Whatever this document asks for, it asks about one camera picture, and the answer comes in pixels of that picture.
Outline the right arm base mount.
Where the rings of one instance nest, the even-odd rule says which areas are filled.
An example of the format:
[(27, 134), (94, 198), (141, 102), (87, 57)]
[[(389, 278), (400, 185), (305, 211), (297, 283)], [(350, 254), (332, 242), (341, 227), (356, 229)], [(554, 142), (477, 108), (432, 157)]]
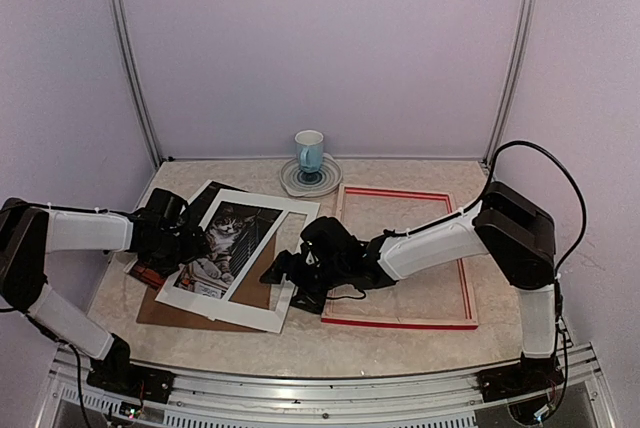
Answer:
[(477, 381), (484, 403), (524, 397), (508, 405), (510, 416), (520, 425), (540, 425), (553, 411), (557, 389), (564, 383), (556, 355), (527, 358), (516, 363), (481, 370)]

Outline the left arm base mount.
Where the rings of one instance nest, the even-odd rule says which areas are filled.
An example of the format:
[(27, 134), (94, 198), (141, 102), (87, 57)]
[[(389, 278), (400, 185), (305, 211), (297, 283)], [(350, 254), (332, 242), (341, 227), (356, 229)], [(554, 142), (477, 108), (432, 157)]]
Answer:
[(131, 365), (123, 378), (117, 380), (113, 375), (91, 369), (87, 375), (89, 386), (104, 391), (136, 398), (142, 402), (167, 404), (173, 389), (175, 374), (152, 367)]

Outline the white mat board passe-partout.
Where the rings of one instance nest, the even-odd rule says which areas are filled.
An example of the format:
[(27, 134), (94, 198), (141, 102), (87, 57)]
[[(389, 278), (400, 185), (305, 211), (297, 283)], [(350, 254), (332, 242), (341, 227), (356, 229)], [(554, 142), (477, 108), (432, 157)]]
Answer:
[(275, 243), (286, 219), (301, 217), (305, 228), (316, 219), (319, 208), (316, 202), (220, 190), (199, 223), (212, 252), (169, 276), (155, 300), (210, 321), (280, 332), (293, 296), (292, 283), (276, 279), (273, 309), (240, 302), (236, 295), (255, 270), (259, 257)]

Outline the cat photo print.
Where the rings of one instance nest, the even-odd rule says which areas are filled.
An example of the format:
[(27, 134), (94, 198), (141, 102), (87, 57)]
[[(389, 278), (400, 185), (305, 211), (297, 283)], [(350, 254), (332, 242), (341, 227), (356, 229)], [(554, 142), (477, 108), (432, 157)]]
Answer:
[(209, 215), (210, 205), (225, 187), (211, 181), (189, 200), (189, 221), (196, 225), (207, 221), (203, 230), (211, 253), (181, 267), (174, 283), (176, 288), (216, 299), (223, 298), (282, 214), (277, 209), (222, 201)]

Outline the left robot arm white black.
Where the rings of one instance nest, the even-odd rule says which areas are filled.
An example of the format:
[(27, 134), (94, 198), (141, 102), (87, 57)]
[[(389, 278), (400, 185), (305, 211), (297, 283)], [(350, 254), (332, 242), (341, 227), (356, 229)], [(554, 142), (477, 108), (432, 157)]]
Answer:
[(1, 297), (46, 337), (88, 356), (97, 380), (133, 391), (140, 372), (128, 343), (57, 292), (45, 270), (69, 261), (79, 273), (83, 261), (125, 254), (168, 276), (209, 252), (189, 215), (186, 201), (166, 191), (132, 213), (9, 198), (1, 208)]

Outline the red wooden picture frame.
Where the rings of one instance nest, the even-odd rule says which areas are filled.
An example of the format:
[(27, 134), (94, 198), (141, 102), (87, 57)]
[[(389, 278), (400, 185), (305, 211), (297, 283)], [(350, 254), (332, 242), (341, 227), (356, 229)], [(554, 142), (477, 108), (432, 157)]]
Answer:
[[(404, 231), (454, 211), (451, 195), (438, 192), (343, 184), (335, 217), (356, 238), (369, 241), (385, 229)], [(421, 271), (396, 285), (356, 298), (353, 287), (329, 292), (324, 323), (398, 329), (474, 330), (478, 327), (473, 289), (461, 260)]]

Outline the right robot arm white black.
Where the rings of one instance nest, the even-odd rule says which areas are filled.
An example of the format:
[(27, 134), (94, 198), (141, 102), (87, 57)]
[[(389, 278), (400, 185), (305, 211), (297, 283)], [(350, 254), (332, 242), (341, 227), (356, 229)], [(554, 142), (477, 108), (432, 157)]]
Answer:
[(358, 240), (335, 217), (320, 217), (301, 233), (298, 254), (281, 251), (260, 280), (292, 282), (292, 306), (319, 314), (332, 289), (361, 294), (449, 261), (488, 255), (516, 289), (522, 325), (517, 363), (486, 369), (479, 383), (487, 398), (559, 385), (568, 363), (557, 355), (562, 296), (555, 267), (552, 217), (502, 182), (488, 182), (470, 204), (421, 227), (386, 230)]

